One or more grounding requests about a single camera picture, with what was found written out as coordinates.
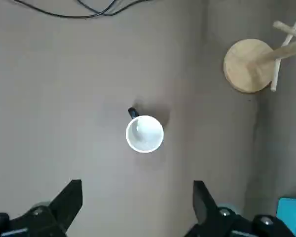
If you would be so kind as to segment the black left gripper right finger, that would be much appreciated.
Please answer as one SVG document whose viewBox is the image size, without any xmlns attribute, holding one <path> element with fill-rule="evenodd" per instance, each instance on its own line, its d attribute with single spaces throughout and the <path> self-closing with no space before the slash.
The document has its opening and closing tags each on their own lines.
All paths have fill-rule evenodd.
<svg viewBox="0 0 296 237">
<path fill-rule="evenodd" d="M 228 207 L 217 206 L 205 183 L 193 181 L 193 210 L 197 223 L 186 237 L 293 237 L 283 221 L 271 215 L 248 220 Z"/>
</svg>

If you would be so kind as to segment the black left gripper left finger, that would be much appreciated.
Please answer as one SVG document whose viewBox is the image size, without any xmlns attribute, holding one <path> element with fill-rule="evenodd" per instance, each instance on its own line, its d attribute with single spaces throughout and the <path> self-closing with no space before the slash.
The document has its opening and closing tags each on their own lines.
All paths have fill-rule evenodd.
<svg viewBox="0 0 296 237">
<path fill-rule="evenodd" d="M 66 237 L 83 205 L 82 181 L 71 180 L 49 203 L 11 219 L 0 212 L 0 237 Z"/>
</svg>

